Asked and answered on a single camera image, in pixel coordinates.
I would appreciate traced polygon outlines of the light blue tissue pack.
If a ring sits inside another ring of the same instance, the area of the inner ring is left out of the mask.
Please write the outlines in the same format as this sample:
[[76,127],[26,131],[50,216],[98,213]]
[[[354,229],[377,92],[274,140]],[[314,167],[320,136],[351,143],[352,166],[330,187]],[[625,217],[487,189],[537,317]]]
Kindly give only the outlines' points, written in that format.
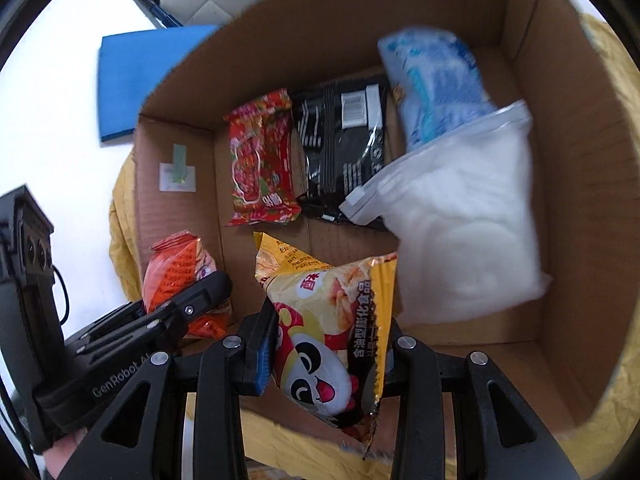
[[469,47],[452,32],[416,26],[378,40],[409,152],[497,107]]

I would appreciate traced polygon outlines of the blue foam mat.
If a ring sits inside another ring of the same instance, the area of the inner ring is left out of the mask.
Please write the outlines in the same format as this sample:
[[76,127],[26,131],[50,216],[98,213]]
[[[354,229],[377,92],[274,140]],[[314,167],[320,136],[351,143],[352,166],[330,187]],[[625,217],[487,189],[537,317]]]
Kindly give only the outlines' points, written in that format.
[[146,98],[216,30],[215,25],[195,25],[103,37],[96,80],[100,140],[133,133]]

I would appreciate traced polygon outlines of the white zip bag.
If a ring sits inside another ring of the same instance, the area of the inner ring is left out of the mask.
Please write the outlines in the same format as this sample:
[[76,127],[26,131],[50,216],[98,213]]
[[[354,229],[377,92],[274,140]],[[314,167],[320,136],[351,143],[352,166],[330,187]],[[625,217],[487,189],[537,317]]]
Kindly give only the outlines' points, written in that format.
[[475,320],[544,296],[532,211],[533,118],[516,101],[399,157],[341,204],[399,240],[405,326]]

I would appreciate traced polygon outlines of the black snack packet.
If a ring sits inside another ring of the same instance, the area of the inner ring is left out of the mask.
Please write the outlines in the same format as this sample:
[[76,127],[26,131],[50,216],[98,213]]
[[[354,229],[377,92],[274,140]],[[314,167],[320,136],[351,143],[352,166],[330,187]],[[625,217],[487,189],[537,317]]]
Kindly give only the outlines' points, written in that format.
[[386,102],[390,83],[374,74],[319,84],[293,93],[293,119],[302,149],[307,217],[348,222],[340,206],[385,166]]

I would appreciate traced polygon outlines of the orange snack packet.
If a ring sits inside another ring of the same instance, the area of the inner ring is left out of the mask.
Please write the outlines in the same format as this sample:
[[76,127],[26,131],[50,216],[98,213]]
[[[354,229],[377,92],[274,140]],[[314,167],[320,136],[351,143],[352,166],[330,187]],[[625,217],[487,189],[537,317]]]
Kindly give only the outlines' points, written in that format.
[[[171,297],[217,270],[215,259],[201,239],[183,231],[171,234],[151,248],[152,257],[142,284],[145,312],[151,313]],[[218,340],[228,334],[231,304],[202,314],[189,324],[190,337]]]

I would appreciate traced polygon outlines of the yellow panda snack packet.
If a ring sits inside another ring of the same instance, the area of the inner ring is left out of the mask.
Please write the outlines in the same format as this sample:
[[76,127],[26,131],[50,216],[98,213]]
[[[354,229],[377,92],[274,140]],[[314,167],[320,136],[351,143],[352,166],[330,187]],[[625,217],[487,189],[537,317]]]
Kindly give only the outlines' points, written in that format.
[[279,317],[274,382],[314,417],[370,444],[384,390],[396,254],[330,266],[265,232],[254,240],[255,278]]

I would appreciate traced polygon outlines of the yellow tablecloth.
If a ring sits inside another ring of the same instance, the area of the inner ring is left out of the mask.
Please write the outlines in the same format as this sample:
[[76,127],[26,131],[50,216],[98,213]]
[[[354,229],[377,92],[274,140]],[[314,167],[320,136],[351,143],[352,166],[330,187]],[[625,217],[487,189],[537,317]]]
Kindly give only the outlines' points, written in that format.
[[[639,71],[620,38],[600,18],[579,15],[582,31],[599,55],[616,99],[631,128],[630,140],[639,147]],[[134,156],[122,165],[110,206],[110,257],[125,296],[141,294],[141,263],[134,212]],[[596,410],[577,428],[563,430],[560,443],[582,478],[590,478],[610,466],[623,451],[639,421],[639,307],[634,306],[630,325],[620,338],[624,346],[611,380]]]

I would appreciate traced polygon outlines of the red snack packet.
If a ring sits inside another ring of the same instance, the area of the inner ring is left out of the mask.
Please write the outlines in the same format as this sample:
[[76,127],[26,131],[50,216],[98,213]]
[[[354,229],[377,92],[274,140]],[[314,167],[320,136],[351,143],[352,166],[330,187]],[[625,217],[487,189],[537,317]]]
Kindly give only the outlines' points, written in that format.
[[229,226],[288,224],[302,212],[293,186],[292,100],[274,90],[232,110],[229,126],[233,214]]

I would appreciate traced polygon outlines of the open cardboard box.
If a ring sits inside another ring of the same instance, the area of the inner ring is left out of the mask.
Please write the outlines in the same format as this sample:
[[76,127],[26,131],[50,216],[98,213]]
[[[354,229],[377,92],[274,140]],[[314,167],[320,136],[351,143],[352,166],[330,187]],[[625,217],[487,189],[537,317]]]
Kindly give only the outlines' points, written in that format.
[[279,88],[380,66],[378,38],[448,29],[476,56],[498,105],[533,116],[533,213],[546,296],[475,321],[430,325],[428,302],[398,297],[401,327],[430,346],[485,350],[559,438],[583,476],[620,434],[587,428],[627,339],[639,296],[639,168],[634,128],[568,0],[260,0],[191,53],[146,100],[134,134],[137,245],[191,231],[226,270],[232,304],[262,303],[248,226],[229,226],[224,115]]

